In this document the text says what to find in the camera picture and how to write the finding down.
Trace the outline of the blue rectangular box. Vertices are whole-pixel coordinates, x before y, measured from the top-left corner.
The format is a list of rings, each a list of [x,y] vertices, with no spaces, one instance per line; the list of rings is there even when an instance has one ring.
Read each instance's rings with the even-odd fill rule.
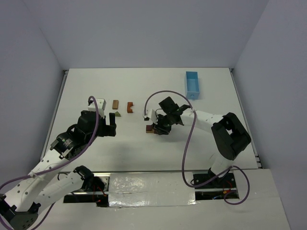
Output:
[[[198,100],[200,95],[198,73],[186,71],[185,76],[186,97],[189,100]]]

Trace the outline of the red brown square block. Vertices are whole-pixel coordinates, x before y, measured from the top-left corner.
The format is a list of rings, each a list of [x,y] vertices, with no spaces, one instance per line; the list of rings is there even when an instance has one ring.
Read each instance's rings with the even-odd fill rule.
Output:
[[[146,130],[148,130],[148,131],[149,131],[149,130],[152,130],[152,129],[153,129],[153,128],[152,128],[152,126],[151,126],[151,125],[147,125],[147,126],[146,126]]]

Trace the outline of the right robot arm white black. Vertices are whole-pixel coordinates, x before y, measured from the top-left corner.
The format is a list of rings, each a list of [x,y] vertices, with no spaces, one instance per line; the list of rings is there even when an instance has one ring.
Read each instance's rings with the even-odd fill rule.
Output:
[[[218,149],[214,163],[209,169],[212,175],[224,177],[237,156],[251,143],[251,137],[234,113],[215,115],[195,110],[190,103],[178,106],[171,97],[159,103],[164,114],[155,110],[147,112],[146,118],[153,122],[159,135],[168,135],[172,125],[191,126],[213,135]]]

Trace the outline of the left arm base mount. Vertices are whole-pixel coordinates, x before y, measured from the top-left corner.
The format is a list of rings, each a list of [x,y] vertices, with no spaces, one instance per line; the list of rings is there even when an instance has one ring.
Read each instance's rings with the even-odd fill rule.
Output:
[[[109,176],[95,176],[91,187],[76,190],[63,198],[64,204],[93,204],[109,207]]]

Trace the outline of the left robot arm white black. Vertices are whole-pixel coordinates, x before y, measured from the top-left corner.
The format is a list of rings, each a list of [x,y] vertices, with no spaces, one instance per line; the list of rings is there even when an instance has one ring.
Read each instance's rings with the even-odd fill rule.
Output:
[[[97,137],[116,135],[115,114],[109,124],[102,113],[82,111],[78,122],[59,134],[32,171],[16,179],[17,185],[0,196],[0,222],[8,230],[27,230],[46,208],[77,190],[103,192],[105,183],[81,165],[55,183],[61,169],[83,154]]]

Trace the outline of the light brown rectangular block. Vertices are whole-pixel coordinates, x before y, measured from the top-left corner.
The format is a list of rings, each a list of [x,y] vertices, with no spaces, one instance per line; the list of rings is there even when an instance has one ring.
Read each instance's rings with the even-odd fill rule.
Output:
[[[112,109],[117,110],[119,106],[119,100],[114,100],[112,103]]]

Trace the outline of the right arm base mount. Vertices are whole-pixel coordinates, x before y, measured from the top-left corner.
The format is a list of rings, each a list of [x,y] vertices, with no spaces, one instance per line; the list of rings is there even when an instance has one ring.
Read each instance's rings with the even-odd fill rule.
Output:
[[[223,178],[217,178],[206,185],[195,188],[195,199],[201,200],[223,200],[224,195],[229,194],[226,199],[239,199],[236,189],[234,174],[229,172]]]

